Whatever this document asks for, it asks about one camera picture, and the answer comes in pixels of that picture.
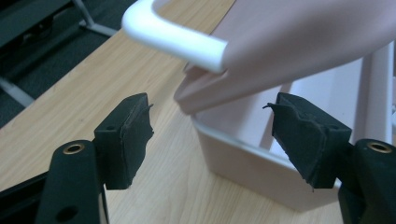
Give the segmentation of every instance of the white plastic tray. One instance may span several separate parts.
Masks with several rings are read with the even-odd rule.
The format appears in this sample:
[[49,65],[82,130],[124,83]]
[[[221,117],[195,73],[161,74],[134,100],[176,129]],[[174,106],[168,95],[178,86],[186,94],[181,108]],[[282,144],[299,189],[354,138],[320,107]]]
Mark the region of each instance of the white plastic tray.
[[[226,68],[223,67],[222,57],[228,42],[163,20],[155,10],[166,2],[167,0],[137,1],[123,17],[124,31],[135,40],[186,59],[212,71],[213,74],[224,71]],[[361,138],[390,142],[392,63],[393,44],[390,44],[352,63],[191,114],[207,166],[216,174],[296,210],[306,211],[335,202],[339,184],[334,189],[312,190],[271,136],[272,111],[262,110],[262,107],[267,103],[274,103],[279,91],[289,92],[304,97],[352,128],[351,143]],[[293,73],[295,70],[289,75],[296,78]],[[205,77],[200,79],[210,86],[218,78],[212,76],[213,74],[205,75],[208,80]],[[279,79],[276,75],[268,74],[260,77],[276,81]],[[255,84],[256,80],[249,80],[247,86],[252,88],[250,84]],[[238,84],[235,81],[231,82],[231,86],[219,85],[217,95],[213,95],[215,93],[212,91],[199,91],[191,98],[185,98],[187,103],[184,106],[179,101],[180,107],[186,109],[190,105],[198,105],[196,103],[200,99],[202,105],[187,110],[194,113],[193,111],[199,111],[198,109],[205,106],[207,108],[210,105],[207,104],[208,101],[212,100],[210,98],[223,102],[226,97],[215,97],[221,95],[224,90],[222,87],[227,87],[228,91],[237,90]],[[196,90],[201,87],[196,83],[192,83],[192,86]]]

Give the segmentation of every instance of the wood grain surface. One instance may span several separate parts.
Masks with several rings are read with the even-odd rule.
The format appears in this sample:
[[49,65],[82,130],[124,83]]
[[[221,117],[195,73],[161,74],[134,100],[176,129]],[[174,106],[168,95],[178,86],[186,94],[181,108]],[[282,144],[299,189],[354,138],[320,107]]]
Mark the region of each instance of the wood grain surface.
[[[210,33],[232,0],[173,0],[161,14]],[[106,193],[111,223],[342,223],[338,203],[299,213],[214,175],[173,100],[185,62],[120,31],[0,130],[0,190],[48,170],[52,152],[147,92],[154,136],[134,183]]]

